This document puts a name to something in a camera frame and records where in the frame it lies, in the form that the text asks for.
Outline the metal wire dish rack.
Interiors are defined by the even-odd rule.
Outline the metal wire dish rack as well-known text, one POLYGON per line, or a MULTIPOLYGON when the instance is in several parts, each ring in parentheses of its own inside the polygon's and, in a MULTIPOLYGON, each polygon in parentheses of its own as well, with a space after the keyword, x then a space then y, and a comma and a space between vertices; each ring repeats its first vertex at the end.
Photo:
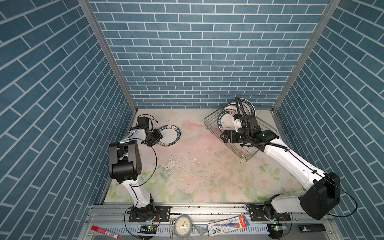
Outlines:
POLYGON ((244 114, 238 113, 240 108, 233 101, 206 116, 204 124, 209 132, 246 162, 260 150, 253 147, 246 139, 245 116, 254 116, 251 119, 257 121, 257 130, 271 130, 275 134, 278 131, 275 127, 257 117, 256 110, 250 102, 245 99, 242 99, 241 102, 245 110, 244 114))

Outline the green rim plate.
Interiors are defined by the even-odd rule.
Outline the green rim plate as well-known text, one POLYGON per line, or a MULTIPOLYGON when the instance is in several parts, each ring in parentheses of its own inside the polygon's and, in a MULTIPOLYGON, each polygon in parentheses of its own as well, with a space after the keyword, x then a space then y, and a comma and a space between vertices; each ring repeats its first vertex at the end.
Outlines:
POLYGON ((241 115, 244 116, 247 112, 243 110, 240 106, 238 106, 236 103, 231 103, 225 106, 224 112, 228 112, 230 115, 241 115))
POLYGON ((181 130, 175 125, 162 126, 159 128, 159 132, 163 136, 158 142, 160 146, 173 146, 181 139, 181 130))

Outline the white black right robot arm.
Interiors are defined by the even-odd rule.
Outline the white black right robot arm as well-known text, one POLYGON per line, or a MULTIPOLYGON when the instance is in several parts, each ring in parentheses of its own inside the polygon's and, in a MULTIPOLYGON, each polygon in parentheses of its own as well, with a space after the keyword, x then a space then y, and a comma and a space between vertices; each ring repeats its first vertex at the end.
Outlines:
POLYGON ((258 148, 280 163, 304 188, 302 193, 277 194, 265 201, 263 211, 266 219, 274 221, 285 213, 305 213, 320 220, 340 203, 340 177, 333 172, 327 174, 304 160, 271 130, 225 130, 220 137, 226 144, 258 148))

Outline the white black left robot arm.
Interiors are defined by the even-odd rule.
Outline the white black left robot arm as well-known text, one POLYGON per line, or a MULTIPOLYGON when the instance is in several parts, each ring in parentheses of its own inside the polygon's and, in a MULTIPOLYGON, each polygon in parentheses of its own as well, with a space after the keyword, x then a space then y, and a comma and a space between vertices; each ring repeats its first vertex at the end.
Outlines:
POLYGON ((127 189, 133 198, 133 207, 129 209, 130 222, 150 222, 160 218, 153 197, 140 178, 143 165, 139 144, 153 149, 162 138, 159 130, 136 128, 124 139, 108 146, 109 175, 127 189))

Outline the rear plate in rack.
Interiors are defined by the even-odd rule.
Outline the rear plate in rack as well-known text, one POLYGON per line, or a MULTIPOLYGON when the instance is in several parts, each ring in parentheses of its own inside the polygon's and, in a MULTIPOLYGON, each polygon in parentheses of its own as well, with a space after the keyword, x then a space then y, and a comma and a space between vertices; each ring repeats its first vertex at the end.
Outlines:
POLYGON ((252 103, 247 99, 240 98, 240 100, 246 112, 246 115, 255 116, 256 110, 255 110, 255 107, 252 105, 252 103))

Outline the blue white toothpaste box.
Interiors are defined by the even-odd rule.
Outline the blue white toothpaste box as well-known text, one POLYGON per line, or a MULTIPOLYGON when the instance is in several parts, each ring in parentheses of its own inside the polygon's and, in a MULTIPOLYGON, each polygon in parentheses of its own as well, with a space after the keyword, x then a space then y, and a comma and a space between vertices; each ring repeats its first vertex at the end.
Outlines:
POLYGON ((208 224, 208 235, 210 237, 229 233, 235 230, 248 227, 249 221, 246 216, 236 216, 227 220, 208 224))

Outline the round white dial timer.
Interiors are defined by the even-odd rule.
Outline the round white dial timer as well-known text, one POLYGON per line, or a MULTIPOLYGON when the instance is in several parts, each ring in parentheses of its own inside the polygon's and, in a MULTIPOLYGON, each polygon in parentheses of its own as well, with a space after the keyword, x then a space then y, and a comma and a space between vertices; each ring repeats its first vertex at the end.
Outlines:
POLYGON ((187 238, 192 232, 193 224, 188 215, 180 215, 174 221, 173 232, 179 238, 187 238))

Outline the red marker pen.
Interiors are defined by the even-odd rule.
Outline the red marker pen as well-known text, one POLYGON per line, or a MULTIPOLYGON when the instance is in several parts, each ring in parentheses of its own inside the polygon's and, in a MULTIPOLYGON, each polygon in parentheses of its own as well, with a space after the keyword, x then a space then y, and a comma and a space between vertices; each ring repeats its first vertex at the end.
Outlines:
POLYGON ((99 228, 99 227, 96 227, 96 226, 92 226, 91 230, 93 230, 93 231, 95 231, 97 233, 109 236, 109 237, 114 238, 114 239, 119 239, 121 237, 120 235, 118 235, 116 233, 113 233, 111 231, 108 231, 108 230, 105 230, 105 229, 102 229, 102 228, 99 228))

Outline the aluminium corner post right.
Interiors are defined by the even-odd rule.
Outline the aluminium corner post right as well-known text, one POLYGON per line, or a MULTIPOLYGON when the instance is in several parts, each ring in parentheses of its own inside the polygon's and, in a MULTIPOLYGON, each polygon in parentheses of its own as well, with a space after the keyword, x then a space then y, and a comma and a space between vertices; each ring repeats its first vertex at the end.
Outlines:
POLYGON ((304 64, 306 63, 307 59, 309 58, 312 50, 314 49, 316 43, 320 39, 323 31, 325 30, 328 22, 330 21, 331 17, 335 13, 337 7, 339 6, 341 0, 331 0, 329 1, 328 5, 325 7, 324 12, 317 23, 316 27, 314 28, 314 31, 309 38, 302 54, 298 58, 298 61, 296 65, 293 67, 293 70, 288 77, 284 87, 282 88, 281 93, 279 94, 276 102, 274 103, 272 107, 272 112, 277 113, 278 109, 281 107, 285 97, 288 95, 289 90, 293 86, 293 84, 296 81, 296 78, 298 77, 300 71, 302 70, 304 64))

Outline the aluminium corner post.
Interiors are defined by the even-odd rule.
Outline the aluminium corner post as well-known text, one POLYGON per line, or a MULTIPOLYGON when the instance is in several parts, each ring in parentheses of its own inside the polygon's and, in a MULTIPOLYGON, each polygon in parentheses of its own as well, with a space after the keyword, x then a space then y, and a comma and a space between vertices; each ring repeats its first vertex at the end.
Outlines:
POLYGON ((97 21, 97 18, 96 18, 96 15, 95 13, 93 12, 93 9, 91 7, 91 4, 89 1, 86 1, 86 0, 78 0, 78 3, 107 59, 107 62, 112 70, 112 72, 114 73, 116 79, 117 79, 117 82, 119 84, 119 86, 121 87, 125 97, 126 97, 126 100, 128 101, 128 104, 129 106, 131 107, 132 111, 134 114, 137 113, 137 107, 134 103, 134 100, 132 98, 132 96, 130 95, 129 93, 129 90, 127 88, 127 85, 124 81, 124 78, 121 74, 121 71, 117 65, 117 62, 112 54, 112 51, 108 45, 108 42, 103 34, 103 31, 97 21))
POLYGON ((288 95, 289 90, 293 86, 293 84, 296 81, 296 78, 298 77, 300 71, 302 70, 304 64, 306 63, 307 59, 309 58, 312 50, 314 49, 316 43, 320 39, 323 31, 325 30, 328 22, 330 21, 331 17, 335 13, 337 7, 339 6, 341 0, 331 0, 329 1, 328 5, 325 7, 324 12, 317 23, 316 27, 314 28, 314 31, 309 38, 302 54, 298 58, 298 61, 296 65, 293 67, 293 70, 288 77, 284 87, 282 88, 281 93, 279 94, 276 102, 274 103, 272 107, 272 112, 277 113, 278 109, 281 107, 285 97, 288 95))

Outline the aluminium front rail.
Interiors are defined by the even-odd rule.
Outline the aluminium front rail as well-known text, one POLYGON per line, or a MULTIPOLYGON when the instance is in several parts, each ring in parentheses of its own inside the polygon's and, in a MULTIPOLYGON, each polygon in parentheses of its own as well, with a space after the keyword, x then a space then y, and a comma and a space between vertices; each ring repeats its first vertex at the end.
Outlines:
POLYGON ((188 215, 193 224, 188 240, 340 240, 342 235, 330 217, 314 220, 306 214, 282 214, 275 221, 266 219, 260 204, 157 204, 159 219, 150 222, 130 222, 130 204, 92 206, 80 233, 81 240, 178 240, 173 232, 174 221, 188 215), (208 224, 246 216, 249 226, 229 233, 208 235, 208 224), (301 233, 298 225, 323 224, 324 232, 301 233), (119 239, 91 230, 96 226, 120 235, 119 239))

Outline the black device on rail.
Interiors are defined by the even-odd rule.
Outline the black device on rail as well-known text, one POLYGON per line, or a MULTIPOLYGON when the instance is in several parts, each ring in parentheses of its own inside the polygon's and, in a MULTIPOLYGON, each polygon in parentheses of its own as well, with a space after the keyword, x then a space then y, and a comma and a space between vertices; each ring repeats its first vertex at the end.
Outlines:
POLYGON ((323 224, 298 225, 301 233, 318 233, 326 230, 323 224))

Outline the aluminium corner post left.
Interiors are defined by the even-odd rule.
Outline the aluminium corner post left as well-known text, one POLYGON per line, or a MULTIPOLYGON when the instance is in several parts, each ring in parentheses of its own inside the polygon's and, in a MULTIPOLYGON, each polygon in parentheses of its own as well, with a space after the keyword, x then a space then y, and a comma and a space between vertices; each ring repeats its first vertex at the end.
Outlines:
POLYGON ((129 106, 131 107, 132 111, 134 114, 137 113, 137 107, 134 103, 134 100, 132 98, 132 96, 130 95, 129 93, 129 90, 127 88, 127 85, 124 81, 124 78, 121 74, 121 71, 117 65, 117 62, 112 54, 112 51, 108 45, 108 42, 103 34, 103 31, 97 21, 97 18, 96 18, 96 15, 95 13, 93 12, 93 9, 91 7, 91 4, 89 1, 86 1, 86 0, 78 0, 78 3, 107 59, 107 62, 112 70, 112 72, 114 73, 116 79, 117 79, 117 82, 119 84, 119 86, 121 87, 125 97, 126 97, 126 100, 128 101, 128 104, 129 106))

